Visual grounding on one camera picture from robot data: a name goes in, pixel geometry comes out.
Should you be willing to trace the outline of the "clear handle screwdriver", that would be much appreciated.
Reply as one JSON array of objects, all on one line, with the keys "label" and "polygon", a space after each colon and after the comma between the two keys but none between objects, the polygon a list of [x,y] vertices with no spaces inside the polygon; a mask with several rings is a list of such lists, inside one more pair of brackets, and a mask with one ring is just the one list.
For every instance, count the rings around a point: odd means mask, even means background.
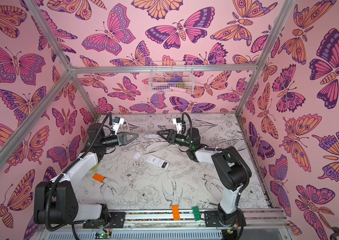
[{"label": "clear handle screwdriver", "polygon": [[154,135],[154,134],[151,134],[151,135],[140,135],[139,137],[140,138],[148,138],[148,139],[159,138],[158,135]]}]

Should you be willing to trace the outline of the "white battery cover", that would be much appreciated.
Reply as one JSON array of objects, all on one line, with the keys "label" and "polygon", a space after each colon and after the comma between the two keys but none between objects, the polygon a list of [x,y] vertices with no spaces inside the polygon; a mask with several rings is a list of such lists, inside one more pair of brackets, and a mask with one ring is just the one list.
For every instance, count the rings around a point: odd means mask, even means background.
[{"label": "white battery cover", "polygon": [[133,158],[134,158],[135,160],[140,159],[140,157],[141,157],[141,154],[140,154],[140,153],[136,153],[136,154],[133,156]]}]

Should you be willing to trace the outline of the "large white remote control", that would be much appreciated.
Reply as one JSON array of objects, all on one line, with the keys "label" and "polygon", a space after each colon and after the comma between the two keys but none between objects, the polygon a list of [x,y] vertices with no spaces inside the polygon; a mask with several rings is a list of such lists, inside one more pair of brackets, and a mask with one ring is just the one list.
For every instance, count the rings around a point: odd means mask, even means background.
[{"label": "large white remote control", "polygon": [[146,162],[163,170],[167,170],[169,166],[169,163],[166,160],[153,155],[149,155],[146,159]]}]

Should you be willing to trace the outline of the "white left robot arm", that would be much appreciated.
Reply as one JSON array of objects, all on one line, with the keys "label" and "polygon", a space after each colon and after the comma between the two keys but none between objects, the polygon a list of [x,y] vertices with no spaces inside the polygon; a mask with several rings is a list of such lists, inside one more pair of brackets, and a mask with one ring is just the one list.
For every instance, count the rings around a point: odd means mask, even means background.
[{"label": "white left robot arm", "polygon": [[107,154],[107,149],[126,146],[138,138],[138,134],[119,131],[123,124],[123,118],[113,118],[108,113],[101,123],[90,125],[88,142],[78,157],[62,173],[36,186],[35,224],[44,225],[50,232],[67,225],[109,225],[111,216],[106,204],[82,204],[75,192],[83,177]]}]

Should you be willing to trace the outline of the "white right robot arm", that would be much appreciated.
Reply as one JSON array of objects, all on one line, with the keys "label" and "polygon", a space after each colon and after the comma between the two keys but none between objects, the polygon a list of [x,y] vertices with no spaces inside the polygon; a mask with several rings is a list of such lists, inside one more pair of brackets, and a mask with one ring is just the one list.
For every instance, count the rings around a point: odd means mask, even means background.
[{"label": "white right robot arm", "polygon": [[189,114],[182,113],[180,118],[173,119],[173,124],[175,130],[160,130],[156,134],[171,145],[186,147],[186,154],[191,161],[214,165],[219,180],[225,187],[218,204],[219,220],[231,230],[239,227],[236,235],[239,240],[245,227],[245,217],[239,208],[239,201],[252,176],[249,166],[235,147],[209,148],[201,143],[200,132],[193,127]]}]

